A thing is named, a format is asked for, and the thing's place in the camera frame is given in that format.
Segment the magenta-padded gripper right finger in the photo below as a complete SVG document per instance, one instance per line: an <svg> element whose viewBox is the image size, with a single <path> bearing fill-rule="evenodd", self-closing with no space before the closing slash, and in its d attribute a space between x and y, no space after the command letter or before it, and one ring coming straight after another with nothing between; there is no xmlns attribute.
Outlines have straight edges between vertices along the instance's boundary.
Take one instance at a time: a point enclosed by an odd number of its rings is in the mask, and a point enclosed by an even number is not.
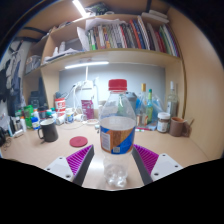
<svg viewBox="0 0 224 224"><path fill-rule="evenodd" d="M137 144L133 147L132 155L145 185L182 169L182 166L168 154L158 155Z"/></svg>

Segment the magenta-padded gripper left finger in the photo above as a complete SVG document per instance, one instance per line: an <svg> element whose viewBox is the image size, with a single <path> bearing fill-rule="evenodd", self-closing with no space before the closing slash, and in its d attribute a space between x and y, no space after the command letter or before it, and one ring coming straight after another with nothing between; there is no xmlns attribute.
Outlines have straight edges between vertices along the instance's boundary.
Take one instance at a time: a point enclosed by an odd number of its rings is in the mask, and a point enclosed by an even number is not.
<svg viewBox="0 0 224 224"><path fill-rule="evenodd" d="M59 156L45 170L78 186L84 182L94 156L94 146L87 146L68 157Z"/></svg>

